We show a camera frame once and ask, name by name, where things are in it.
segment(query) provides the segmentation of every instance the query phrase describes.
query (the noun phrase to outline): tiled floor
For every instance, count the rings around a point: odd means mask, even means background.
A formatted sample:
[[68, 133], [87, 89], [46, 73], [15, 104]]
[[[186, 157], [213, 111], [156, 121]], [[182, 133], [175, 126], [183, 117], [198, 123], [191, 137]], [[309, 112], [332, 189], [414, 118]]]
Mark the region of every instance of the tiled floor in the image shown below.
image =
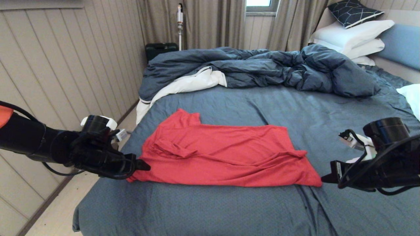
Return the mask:
[[[134, 109], [118, 128], [133, 131], [136, 127], [136, 109]], [[120, 142], [120, 148], [128, 140]], [[83, 197], [89, 192], [99, 177], [92, 173], [76, 175], [44, 211], [26, 236], [81, 236], [73, 232], [73, 211]]]

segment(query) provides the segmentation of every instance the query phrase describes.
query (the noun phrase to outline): mattress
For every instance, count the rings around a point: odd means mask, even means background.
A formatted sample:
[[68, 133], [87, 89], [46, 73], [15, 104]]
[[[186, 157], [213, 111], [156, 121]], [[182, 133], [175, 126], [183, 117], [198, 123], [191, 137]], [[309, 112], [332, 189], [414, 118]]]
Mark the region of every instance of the mattress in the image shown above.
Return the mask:
[[[135, 128], [124, 153], [141, 154], [157, 125], [182, 108], [201, 122], [228, 126], [285, 126], [295, 149], [320, 176], [330, 161], [362, 152], [342, 144], [338, 133], [386, 117], [400, 117], [420, 134], [420, 123], [395, 88], [409, 84], [366, 66], [380, 87], [367, 98], [297, 91], [284, 86], [228, 89], [222, 86], [158, 100]], [[101, 178], [75, 209], [73, 230], [102, 235], [417, 235], [419, 188], [396, 196], [356, 189], [279, 186], [192, 186]]]

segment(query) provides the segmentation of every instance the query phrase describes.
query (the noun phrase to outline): beige curtain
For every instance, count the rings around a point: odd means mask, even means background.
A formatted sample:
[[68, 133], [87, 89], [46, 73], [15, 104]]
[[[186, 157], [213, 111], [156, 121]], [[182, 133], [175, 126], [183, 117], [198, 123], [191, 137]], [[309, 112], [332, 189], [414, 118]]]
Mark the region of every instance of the beige curtain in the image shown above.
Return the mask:
[[307, 46], [324, 9], [337, 0], [280, 0], [268, 37], [270, 50], [295, 51]]
[[183, 49], [244, 47], [246, 0], [138, 0], [144, 43], [176, 42], [184, 7]]

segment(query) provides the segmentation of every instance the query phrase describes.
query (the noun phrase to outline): black patterned pillow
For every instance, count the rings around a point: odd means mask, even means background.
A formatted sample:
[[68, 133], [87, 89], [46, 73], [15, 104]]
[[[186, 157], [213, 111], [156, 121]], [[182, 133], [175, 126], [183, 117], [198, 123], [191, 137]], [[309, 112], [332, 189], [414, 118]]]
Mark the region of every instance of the black patterned pillow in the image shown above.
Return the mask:
[[384, 14], [383, 11], [367, 8], [358, 0], [344, 0], [328, 6], [334, 17], [345, 29], [356, 26], [363, 22], [373, 21]]

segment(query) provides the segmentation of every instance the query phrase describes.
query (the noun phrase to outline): luggage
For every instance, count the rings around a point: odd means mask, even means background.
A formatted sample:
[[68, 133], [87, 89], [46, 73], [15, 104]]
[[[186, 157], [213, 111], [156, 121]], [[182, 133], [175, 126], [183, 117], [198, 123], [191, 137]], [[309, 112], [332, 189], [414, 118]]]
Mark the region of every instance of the luggage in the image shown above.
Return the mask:
[[155, 58], [157, 55], [166, 52], [178, 51], [178, 45], [174, 42], [170, 43], [149, 43], [146, 45], [147, 62]]

